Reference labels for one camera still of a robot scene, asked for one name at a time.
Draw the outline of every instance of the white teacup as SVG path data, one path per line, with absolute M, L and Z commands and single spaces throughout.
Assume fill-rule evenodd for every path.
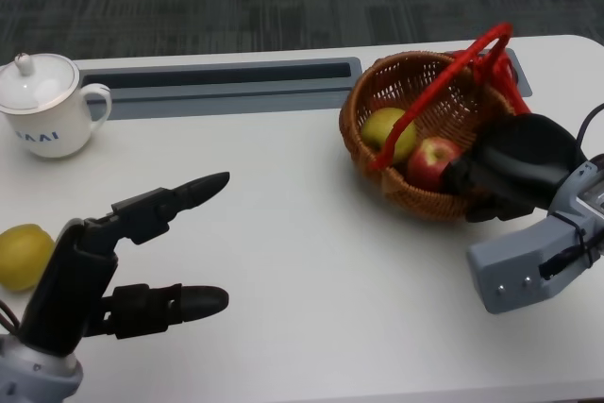
M 29 151 L 45 158 L 71 155 L 109 118 L 109 88 L 90 84 L 79 89 L 79 82 L 76 64 L 55 54 L 20 54 L 0 70 L 0 111 Z M 96 122 L 85 99 L 92 93 L 107 103 Z

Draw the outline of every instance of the yellow pear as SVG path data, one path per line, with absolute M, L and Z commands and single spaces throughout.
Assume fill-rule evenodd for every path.
M 398 108 L 383 108 L 373 112 L 361 128 L 362 141 L 376 150 L 386 143 L 394 123 L 405 114 L 405 110 Z M 415 124 L 411 122 L 400 135 L 394 146 L 393 163 L 398 164 L 413 151 L 416 142 Z
M 37 285 L 54 248 L 50 235 L 35 224 L 0 234 L 0 284 L 12 292 Z

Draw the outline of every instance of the wicker basket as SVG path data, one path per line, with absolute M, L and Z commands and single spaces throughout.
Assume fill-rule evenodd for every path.
M 429 220 L 459 219 L 484 193 L 466 196 L 429 193 L 405 181 L 404 164 L 374 169 L 371 164 L 378 153 L 362 142 L 361 128 L 377 109 L 408 110 L 453 61 L 452 57 L 430 52 L 406 52 L 380 59 L 361 76 L 340 112 L 344 144 L 361 173 L 379 185 L 389 200 Z M 473 71 L 468 66 L 462 68 L 451 75 L 445 89 L 439 90 L 414 118 L 418 142 L 440 136 L 466 150 L 480 126 L 515 113 L 506 97 L 490 85 L 478 86 Z

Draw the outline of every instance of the robotic hand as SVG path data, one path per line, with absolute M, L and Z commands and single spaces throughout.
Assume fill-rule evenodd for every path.
M 602 110 L 604 105 L 588 115 L 576 139 L 542 115 L 508 117 L 479 134 L 472 148 L 447 167 L 451 191 L 488 194 L 468 213 L 471 222 L 508 220 L 534 208 L 547 211 L 534 226 L 470 247 L 470 271 L 487 311 L 511 311 L 551 298 L 599 259 L 604 155 L 587 160 L 580 145 Z
M 14 329 L 8 325 L 9 335 L 0 336 L 0 403 L 59 403 L 73 395 L 82 380 L 73 354 L 82 337 L 124 339 L 163 332 L 224 310 L 228 294 L 217 287 L 149 289 L 139 284 L 103 294 L 117 268 L 119 240 L 142 244 L 158 237 L 180 211 L 214 197 L 228 180 L 229 173 L 205 176 L 117 203 L 104 218 L 70 221 L 23 321 L 8 311 Z

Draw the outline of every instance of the white table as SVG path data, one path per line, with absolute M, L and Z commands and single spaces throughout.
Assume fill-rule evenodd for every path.
M 81 68 L 181 65 L 455 50 L 469 42 L 80 61 Z M 604 48 L 575 37 L 511 42 L 529 106 L 573 133 L 604 101 Z M 79 155 L 37 160 L 0 125 L 0 229 L 57 235 L 131 195 L 228 170 L 227 188 L 172 230 L 119 244 L 112 286 L 213 284 L 229 308 L 164 334 L 85 339 L 72 401 L 515 402 L 604 395 L 604 266 L 551 301 L 502 315 L 482 307 L 470 243 L 525 227 L 440 225 L 391 209 L 351 165 L 336 109 L 110 121 Z M 602 151 L 604 116 L 588 156 Z M 128 164 L 130 170 L 123 170 Z M 26 296 L 0 293 L 17 312 Z

